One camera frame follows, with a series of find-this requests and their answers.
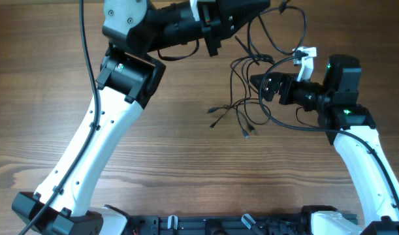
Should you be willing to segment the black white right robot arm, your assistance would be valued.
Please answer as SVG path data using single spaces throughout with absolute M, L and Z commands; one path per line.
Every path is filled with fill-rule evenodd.
M 382 150 L 377 125 L 367 108 L 358 104 L 360 61 L 336 54 L 328 59 L 323 83 L 300 73 L 276 72 L 251 76 L 259 104 L 280 95 L 282 105 L 297 104 L 316 111 L 318 127 L 299 131 L 323 132 L 344 161 L 359 196 L 366 226 L 361 234 L 399 234 L 399 182 Z

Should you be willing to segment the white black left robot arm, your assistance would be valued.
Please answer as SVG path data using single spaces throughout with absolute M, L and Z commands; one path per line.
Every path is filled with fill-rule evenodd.
M 141 116 L 165 72 L 151 53 L 204 39 L 215 56 L 221 41 L 270 6 L 267 0 L 182 1 L 157 8 L 147 0 L 104 2 L 108 49 L 92 100 L 64 154 L 33 192 L 20 192 L 12 210 L 39 234 L 126 234 L 132 219 L 110 207 L 92 208 L 95 186 L 117 144 Z

